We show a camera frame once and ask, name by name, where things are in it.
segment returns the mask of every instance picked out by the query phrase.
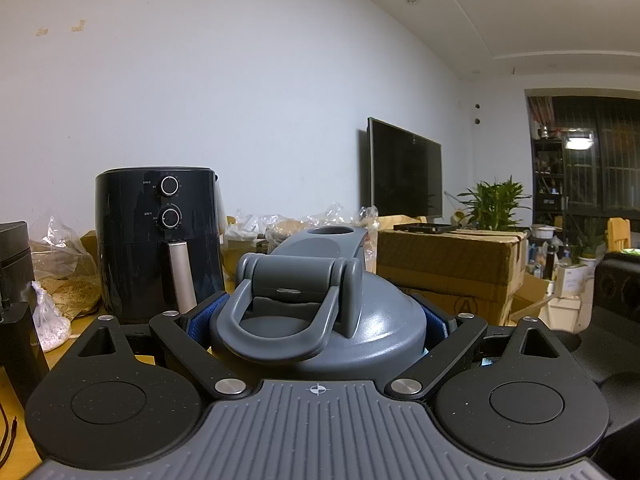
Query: ceiling light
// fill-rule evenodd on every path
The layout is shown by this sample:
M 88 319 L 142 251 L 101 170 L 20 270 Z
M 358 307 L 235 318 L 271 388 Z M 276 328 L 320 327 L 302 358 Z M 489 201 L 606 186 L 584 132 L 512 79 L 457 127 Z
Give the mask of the ceiling light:
M 566 140 L 564 145 L 568 150 L 588 150 L 593 146 L 593 139 L 587 137 L 571 137 Z

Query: wooden chair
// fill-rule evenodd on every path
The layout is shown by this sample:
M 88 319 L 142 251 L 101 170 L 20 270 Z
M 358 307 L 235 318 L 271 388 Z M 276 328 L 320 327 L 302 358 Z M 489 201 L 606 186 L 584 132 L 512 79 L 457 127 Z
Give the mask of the wooden chair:
M 621 251 L 631 247 L 631 224 L 624 218 L 610 218 L 607 222 L 607 249 Z

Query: white wall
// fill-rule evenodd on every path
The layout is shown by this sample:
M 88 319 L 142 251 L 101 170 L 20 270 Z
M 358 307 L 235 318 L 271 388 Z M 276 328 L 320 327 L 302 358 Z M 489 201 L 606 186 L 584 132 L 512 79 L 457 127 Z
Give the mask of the white wall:
M 487 79 L 470 85 L 473 181 L 506 180 L 510 175 L 532 191 L 532 166 L 526 89 L 607 88 L 640 90 L 640 77 L 607 74 L 548 74 Z M 475 118 L 480 124 L 473 124 Z M 532 212 L 517 212 L 525 224 Z
M 0 8 L 0 221 L 50 207 L 84 232 L 96 174 L 166 164 L 213 168 L 229 214 L 355 208 L 367 116 L 440 142 L 444 188 L 469 183 L 465 86 L 369 0 Z

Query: tv screen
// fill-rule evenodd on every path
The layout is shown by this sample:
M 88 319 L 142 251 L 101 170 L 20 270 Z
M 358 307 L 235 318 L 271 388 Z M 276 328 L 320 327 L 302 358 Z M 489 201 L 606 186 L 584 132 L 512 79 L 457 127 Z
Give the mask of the tv screen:
M 442 216 L 440 145 L 369 118 L 371 202 L 380 216 Z

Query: air fryer handle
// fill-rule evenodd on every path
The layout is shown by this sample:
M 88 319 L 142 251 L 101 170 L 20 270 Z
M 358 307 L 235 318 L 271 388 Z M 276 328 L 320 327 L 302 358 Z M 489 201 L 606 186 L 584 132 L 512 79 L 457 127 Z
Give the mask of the air fryer handle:
M 174 279 L 175 301 L 181 314 L 190 311 L 198 302 L 193 288 L 191 263 L 187 242 L 167 242 L 169 246 L 169 263 Z
M 330 286 L 311 324 L 292 335 L 261 337 L 247 332 L 240 320 L 253 301 L 252 280 L 244 279 L 220 311 L 216 328 L 234 354 L 255 363 L 284 364 L 318 355 L 329 342 L 338 316 L 340 287 Z

